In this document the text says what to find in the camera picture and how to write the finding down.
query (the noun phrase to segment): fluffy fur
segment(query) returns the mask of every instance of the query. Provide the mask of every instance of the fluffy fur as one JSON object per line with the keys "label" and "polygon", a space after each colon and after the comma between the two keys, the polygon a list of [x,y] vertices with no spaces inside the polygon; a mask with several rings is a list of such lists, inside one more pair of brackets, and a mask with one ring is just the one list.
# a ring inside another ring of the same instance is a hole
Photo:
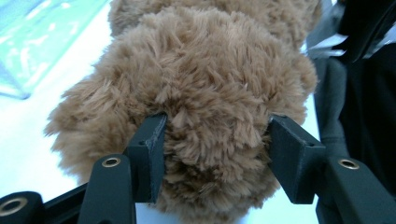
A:
{"label": "fluffy fur", "polygon": [[233,223],[262,206],[278,188],[269,117],[302,123],[317,82],[296,49],[317,11],[317,1],[114,0],[114,41],[49,116],[61,167],[88,181],[96,160],[165,112],[158,209],[185,223]]}

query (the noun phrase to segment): black plastic part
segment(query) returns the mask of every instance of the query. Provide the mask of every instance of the black plastic part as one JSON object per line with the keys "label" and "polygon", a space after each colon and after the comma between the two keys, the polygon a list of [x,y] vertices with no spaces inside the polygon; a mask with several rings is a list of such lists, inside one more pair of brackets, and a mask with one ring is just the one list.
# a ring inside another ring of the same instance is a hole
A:
{"label": "black plastic part", "polygon": [[288,117],[272,116],[270,168],[292,203],[312,203],[325,146]]}
{"label": "black plastic part", "polygon": [[165,169],[163,141],[166,120],[165,114],[146,118],[124,151],[137,170],[137,182],[134,183],[137,189],[134,199],[137,203],[157,201]]}
{"label": "black plastic part", "polygon": [[396,19],[395,0],[348,0],[338,33],[348,38],[334,49],[344,49],[343,63],[354,63],[370,52]]}
{"label": "black plastic part", "polygon": [[38,193],[24,191],[0,200],[0,223],[33,224],[44,222],[44,204]]}
{"label": "black plastic part", "polygon": [[103,157],[93,166],[78,223],[135,224],[132,191],[128,158],[118,154]]}
{"label": "black plastic part", "polygon": [[335,205],[329,206],[319,199],[316,212],[320,224],[343,224],[341,215]]}
{"label": "black plastic part", "polygon": [[325,175],[343,223],[395,224],[396,202],[370,169],[350,158],[346,160],[358,164],[359,169],[346,168],[341,159],[327,159]]}
{"label": "black plastic part", "polygon": [[87,184],[72,189],[44,204],[45,223],[77,223]]}

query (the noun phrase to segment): grommet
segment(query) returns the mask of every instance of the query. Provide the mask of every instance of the grommet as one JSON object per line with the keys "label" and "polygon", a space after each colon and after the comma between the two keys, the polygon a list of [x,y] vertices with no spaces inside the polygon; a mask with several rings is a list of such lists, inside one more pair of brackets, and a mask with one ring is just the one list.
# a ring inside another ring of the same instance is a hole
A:
{"label": "grommet", "polygon": [[0,217],[6,217],[20,211],[27,204],[23,197],[15,198],[0,204]]}
{"label": "grommet", "polygon": [[342,165],[345,168],[350,169],[350,170],[358,170],[360,168],[359,165],[356,162],[350,161],[350,160],[347,160],[347,159],[339,160],[338,164],[340,164],[340,165]]}
{"label": "grommet", "polygon": [[120,164],[121,160],[117,157],[108,158],[107,160],[102,162],[102,165],[106,168],[114,167]]}

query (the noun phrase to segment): plush toy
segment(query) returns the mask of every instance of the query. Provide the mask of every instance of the plush toy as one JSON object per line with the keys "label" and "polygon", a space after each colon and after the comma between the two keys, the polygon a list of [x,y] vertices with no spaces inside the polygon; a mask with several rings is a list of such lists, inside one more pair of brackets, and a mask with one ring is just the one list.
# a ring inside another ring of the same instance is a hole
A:
{"label": "plush toy", "polygon": [[89,180],[145,117],[164,112],[155,207],[185,223],[233,223],[279,187],[268,168],[273,114],[298,123],[317,83],[299,48],[319,0],[113,0],[114,40],[64,94],[46,134],[60,166]]}

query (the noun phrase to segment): black fabric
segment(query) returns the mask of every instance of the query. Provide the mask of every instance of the black fabric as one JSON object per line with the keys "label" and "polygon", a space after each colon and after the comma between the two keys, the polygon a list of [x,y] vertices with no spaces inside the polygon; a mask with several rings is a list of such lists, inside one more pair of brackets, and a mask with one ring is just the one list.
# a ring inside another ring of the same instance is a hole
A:
{"label": "black fabric", "polygon": [[318,80],[315,92],[320,142],[327,154],[346,156],[347,144],[339,116],[345,101],[347,70],[335,59],[314,60]]}
{"label": "black fabric", "polygon": [[396,44],[347,66],[340,120],[352,158],[366,163],[396,196]]}
{"label": "black fabric", "polygon": [[334,49],[344,49],[339,58],[354,63],[371,54],[396,20],[396,0],[348,0],[338,34],[348,38]]}

